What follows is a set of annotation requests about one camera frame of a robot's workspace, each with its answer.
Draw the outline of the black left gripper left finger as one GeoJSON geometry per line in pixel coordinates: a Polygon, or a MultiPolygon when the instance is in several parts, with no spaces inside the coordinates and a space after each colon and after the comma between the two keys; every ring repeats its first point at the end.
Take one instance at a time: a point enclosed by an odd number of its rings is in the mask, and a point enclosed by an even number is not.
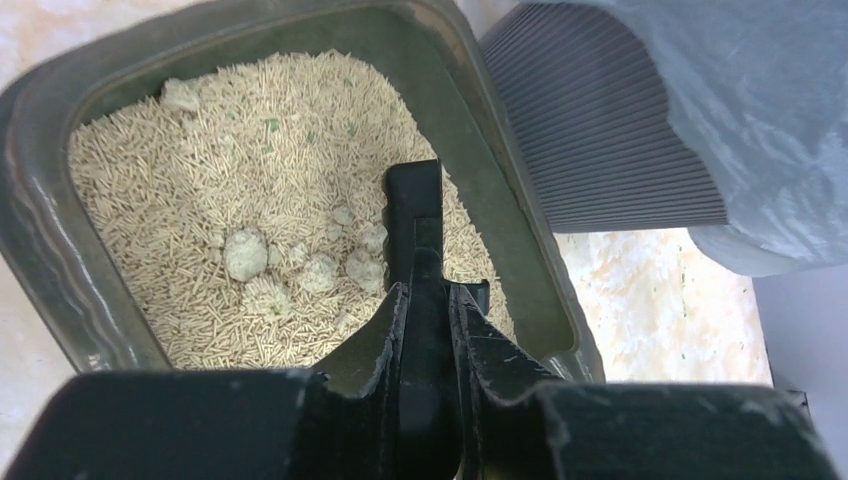
{"type": "Polygon", "coordinates": [[[111,371],[71,378],[11,462],[10,479],[395,479],[409,288],[390,290],[361,387],[294,368],[111,371]]]}

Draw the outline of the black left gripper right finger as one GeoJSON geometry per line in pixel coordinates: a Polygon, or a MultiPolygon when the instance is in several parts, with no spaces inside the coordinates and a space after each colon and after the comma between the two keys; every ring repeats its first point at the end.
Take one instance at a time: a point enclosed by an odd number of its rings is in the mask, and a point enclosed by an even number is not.
{"type": "Polygon", "coordinates": [[[466,288],[449,318],[462,479],[834,479],[811,423],[753,385],[571,383],[482,316],[466,288]]]}

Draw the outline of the black litter scoop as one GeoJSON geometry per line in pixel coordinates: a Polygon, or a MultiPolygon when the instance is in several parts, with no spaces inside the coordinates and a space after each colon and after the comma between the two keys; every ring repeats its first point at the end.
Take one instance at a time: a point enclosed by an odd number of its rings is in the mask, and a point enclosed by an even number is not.
{"type": "Polygon", "coordinates": [[[400,361],[396,474],[452,479],[462,427],[443,274],[443,170],[439,160],[391,166],[384,177],[388,280],[409,288],[400,361]]]}

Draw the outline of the grey ribbed trash bin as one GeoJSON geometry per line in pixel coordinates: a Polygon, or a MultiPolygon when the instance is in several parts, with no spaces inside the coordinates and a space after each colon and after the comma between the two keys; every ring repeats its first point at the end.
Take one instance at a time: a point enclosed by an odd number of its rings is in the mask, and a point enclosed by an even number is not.
{"type": "Polygon", "coordinates": [[[558,233],[722,225],[724,202],[668,121],[643,42],[588,5],[522,4],[484,57],[558,233]]]}

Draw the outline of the large litter clump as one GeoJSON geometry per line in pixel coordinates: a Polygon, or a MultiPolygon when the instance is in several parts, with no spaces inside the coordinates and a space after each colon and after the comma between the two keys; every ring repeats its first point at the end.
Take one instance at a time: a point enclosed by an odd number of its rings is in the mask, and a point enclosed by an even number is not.
{"type": "Polygon", "coordinates": [[[246,283],[264,272],[268,256],[265,236],[257,228],[235,231],[225,241],[224,266],[228,275],[236,281],[246,283]]]}

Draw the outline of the dark green litter box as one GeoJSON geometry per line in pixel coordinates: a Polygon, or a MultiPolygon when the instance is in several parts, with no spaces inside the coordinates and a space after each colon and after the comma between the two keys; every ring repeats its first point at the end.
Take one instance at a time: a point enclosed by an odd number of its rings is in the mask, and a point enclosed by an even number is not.
{"type": "Polygon", "coordinates": [[[385,171],[442,163],[449,279],[567,379],[603,362],[452,1],[210,1],[1,95],[1,251],[71,367],[308,366],[382,300],[385,171]],[[243,283],[226,239],[257,228],[243,283]]]}

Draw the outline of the blue plastic bin liner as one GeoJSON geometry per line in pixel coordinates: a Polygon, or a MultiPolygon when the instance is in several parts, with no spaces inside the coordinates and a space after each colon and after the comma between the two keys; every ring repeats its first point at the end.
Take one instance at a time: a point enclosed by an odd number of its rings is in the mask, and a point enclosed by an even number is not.
{"type": "Polygon", "coordinates": [[[577,1],[644,44],[668,121],[724,202],[684,227],[726,268],[769,276],[847,260],[843,1],[577,1]]]}

